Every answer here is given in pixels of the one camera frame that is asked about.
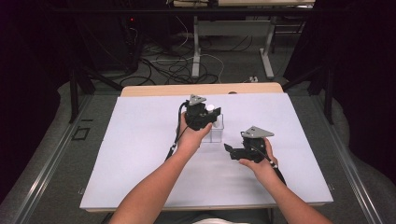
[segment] black handheld device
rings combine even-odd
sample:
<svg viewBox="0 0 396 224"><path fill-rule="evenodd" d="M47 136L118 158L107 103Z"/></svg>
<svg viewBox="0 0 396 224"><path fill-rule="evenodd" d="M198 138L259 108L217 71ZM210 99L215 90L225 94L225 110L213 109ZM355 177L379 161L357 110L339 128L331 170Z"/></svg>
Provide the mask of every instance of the black handheld device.
<svg viewBox="0 0 396 224"><path fill-rule="evenodd" d="M220 107L216 109L213 105L206 107L203 103L205 100L205 97L191 95L186 104L186 122L195 131L203 129L210 122L216 122L218 115L221 114Z"/></svg>
<svg viewBox="0 0 396 224"><path fill-rule="evenodd" d="M230 153L230 157L232 160L240 160L247 159L250 161L254 161L256 163L261 162L264 159L267 159L273 169L275 170L279 179L286 185L285 178L282 173L280 173L277 165L268 157L267 150L265 147L264 137L274 136L273 133L265 131L261 128L252 126L247 129L245 132L241 132L241 136L243 138L242 144L243 148L233 148L227 144L224 144L225 150Z"/></svg>
<svg viewBox="0 0 396 224"><path fill-rule="evenodd" d="M184 131L186 131L183 130L182 133L180 133L181 109L183 106L186 106L187 108L185 114L187 128L190 127L195 131L199 131L200 129L203 129L208 123L213 123L218 120L218 115L221 114L221 108L219 107L215 109L213 105L205 106L203 103L204 101L206 101L205 97L192 94L190 96L190 100L186 100L186 102L180 105L180 108L178 109L177 134L175 142L169 149L165 160L168 160L173 155L178 139L180 139L181 135L184 133Z"/></svg>

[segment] metal stand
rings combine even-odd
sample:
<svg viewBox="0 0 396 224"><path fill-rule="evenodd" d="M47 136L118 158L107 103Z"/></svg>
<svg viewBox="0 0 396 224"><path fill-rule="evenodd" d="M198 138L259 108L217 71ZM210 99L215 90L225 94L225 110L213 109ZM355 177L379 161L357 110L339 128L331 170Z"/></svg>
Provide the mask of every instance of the metal stand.
<svg viewBox="0 0 396 224"><path fill-rule="evenodd" d="M197 17L194 16L194 59L191 76L199 76L200 35L260 35L266 36L264 49L260 49L262 64L267 77L273 79L274 73L268 58L268 52L271 48L275 25L275 16L270 21L198 21Z"/></svg>

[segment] white table surface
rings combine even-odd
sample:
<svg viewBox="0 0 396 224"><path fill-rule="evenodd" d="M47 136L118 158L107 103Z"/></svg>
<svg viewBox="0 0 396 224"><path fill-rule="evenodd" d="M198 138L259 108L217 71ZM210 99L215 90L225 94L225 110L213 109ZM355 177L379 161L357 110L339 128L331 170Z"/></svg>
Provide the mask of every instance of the white table surface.
<svg viewBox="0 0 396 224"><path fill-rule="evenodd" d="M202 95L221 107L222 143L202 143L175 184L164 210L276 206L254 174L232 161L223 144L242 147L240 132L252 125L270 137L288 187L310 204L332 202L301 124L286 93ZM182 96L120 97L80 208L115 210L124 196L165 159L175 139Z"/></svg>
<svg viewBox="0 0 396 224"><path fill-rule="evenodd" d="M177 1L175 7L207 7L208 1ZM304 6L313 5L315 0L219 0L220 7L258 7L258 6Z"/></svg>

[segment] clear plastic block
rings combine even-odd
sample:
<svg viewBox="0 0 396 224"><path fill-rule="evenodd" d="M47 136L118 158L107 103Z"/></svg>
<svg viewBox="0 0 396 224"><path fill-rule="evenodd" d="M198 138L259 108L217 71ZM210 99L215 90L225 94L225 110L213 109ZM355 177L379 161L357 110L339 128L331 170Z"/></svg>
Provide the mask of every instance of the clear plastic block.
<svg viewBox="0 0 396 224"><path fill-rule="evenodd" d="M202 139L203 143L220 143L224 130L223 115L218 115L218 121L213 123L210 132Z"/></svg>

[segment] person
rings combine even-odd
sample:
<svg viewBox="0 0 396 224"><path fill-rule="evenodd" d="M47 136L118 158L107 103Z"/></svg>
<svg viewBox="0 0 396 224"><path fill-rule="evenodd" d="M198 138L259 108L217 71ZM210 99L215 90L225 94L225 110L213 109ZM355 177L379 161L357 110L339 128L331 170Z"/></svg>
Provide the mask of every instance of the person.
<svg viewBox="0 0 396 224"><path fill-rule="evenodd" d="M174 155L138 183L125 196L109 223L154 223L184 166L197 151L202 139L209 133L211 128L211 123L200 131L188 128L183 114L180 122L180 132L182 134L178 139L177 150ZM270 142L266 138L264 138L264 142L269 158L277 164ZM288 189L277 177L268 160L255 163L254 161L241 159L239 163L253 171L257 180L272 195L289 224L331 223L329 219Z"/></svg>

